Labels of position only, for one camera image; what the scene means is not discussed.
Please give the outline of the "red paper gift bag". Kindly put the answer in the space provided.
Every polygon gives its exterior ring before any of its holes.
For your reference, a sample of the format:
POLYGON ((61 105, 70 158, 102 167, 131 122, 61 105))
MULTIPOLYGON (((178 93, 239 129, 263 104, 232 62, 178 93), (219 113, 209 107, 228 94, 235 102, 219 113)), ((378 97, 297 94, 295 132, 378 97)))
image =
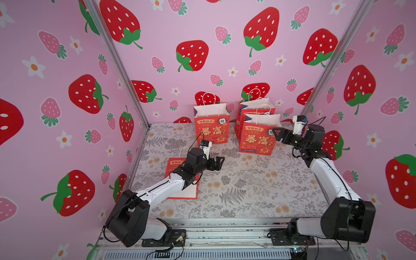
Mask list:
MULTIPOLYGON (((179 155, 176 157, 170 157, 167 161, 167 167, 165 171, 165 178, 171 177, 173 174, 173 170, 175 170, 179 165, 181 165, 185 160, 186 156, 182 155, 182 152, 188 151, 188 147, 181 148, 179 155)), ((182 187, 178 188, 178 191, 176 193, 172 193, 170 197, 167 199, 170 200, 197 200, 198 199, 198 190, 199 185, 193 185, 185 187, 185 182, 182 181, 182 187)))

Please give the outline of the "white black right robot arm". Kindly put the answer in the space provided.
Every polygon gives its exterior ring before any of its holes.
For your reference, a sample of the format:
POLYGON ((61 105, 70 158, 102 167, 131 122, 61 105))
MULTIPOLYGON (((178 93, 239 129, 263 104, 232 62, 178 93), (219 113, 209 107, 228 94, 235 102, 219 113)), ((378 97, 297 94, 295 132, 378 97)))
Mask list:
POLYGON ((271 130, 275 139, 300 152, 306 166, 316 177, 329 207, 320 218, 293 218, 285 230, 292 242, 299 236, 367 243, 376 208, 355 193, 324 149, 326 140, 341 143, 340 136, 329 136, 319 125, 309 125, 306 132, 278 127, 271 130))

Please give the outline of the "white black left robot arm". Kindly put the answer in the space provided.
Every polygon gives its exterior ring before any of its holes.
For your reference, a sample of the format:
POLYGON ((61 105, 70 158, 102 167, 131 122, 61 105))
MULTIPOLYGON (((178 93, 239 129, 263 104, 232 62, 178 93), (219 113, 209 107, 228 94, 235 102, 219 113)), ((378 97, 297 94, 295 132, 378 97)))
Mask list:
POLYGON ((139 240, 155 242, 165 247, 172 242, 175 235, 166 221, 149 219, 149 213, 159 203, 188 186, 197 185, 197 176, 204 171, 220 171, 224 157, 211 158, 210 148, 192 148, 184 162, 180 163, 162 181, 141 191, 126 190, 116 202, 109 215, 102 234, 111 232, 126 247, 135 245, 139 240))

